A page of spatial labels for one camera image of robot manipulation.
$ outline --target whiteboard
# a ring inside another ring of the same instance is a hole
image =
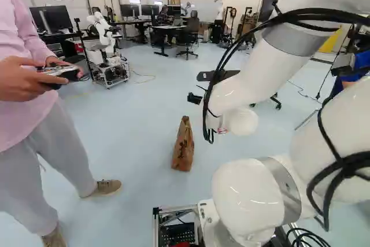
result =
[[[213,23],[222,8],[222,1],[214,2],[214,0],[181,0],[182,7],[186,7],[186,3],[190,2],[192,7],[189,8],[188,16],[193,10],[198,11],[198,18],[200,21]]]

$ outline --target blue shirt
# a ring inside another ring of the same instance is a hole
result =
[[[368,66],[370,66],[370,50],[356,54],[356,59],[354,61],[353,69],[360,69],[360,68],[368,67]],[[356,82],[356,81],[359,81],[364,76],[365,74],[362,73],[362,74],[338,77],[335,81],[334,88],[333,88],[334,95],[337,95],[341,91],[343,91],[344,89],[343,84],[342,84],[343,81],[344,82]]]

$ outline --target gray sweatpants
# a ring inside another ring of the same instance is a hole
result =
[[[0,211],[43,236],[55,229],[58,215],[44,199],[37,154],[63,174],[81,197],[95,190],[96,181],[72,120],[59,102],[25,140],[0,153]]]

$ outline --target pink hoodie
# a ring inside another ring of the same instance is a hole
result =
[[[0,0],[0,62],[8,56],[45,62],[54,54],[38,37],[22,0]],[[25,139],[47,116],[58,99],[49,91],[28,102],[0,101],[0,152]]]

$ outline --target hand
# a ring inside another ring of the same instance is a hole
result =
[[[51,63],[55,63],[59,66],[73,66],[73,64],[62,61],[55,56],[49,56],[48,58],[46,58],[46,66],[51,67],[50,65]],[[77,74],[77,77],[80,79],[82,76],[83,76],[83,69],[79,67],[79,73]]]
[[[40,63],[16,56],[0,61],[0,101],[30,101],[51,90],[43,83],[68,83],[68,79],[37,73],[22,65],[38,67]]]

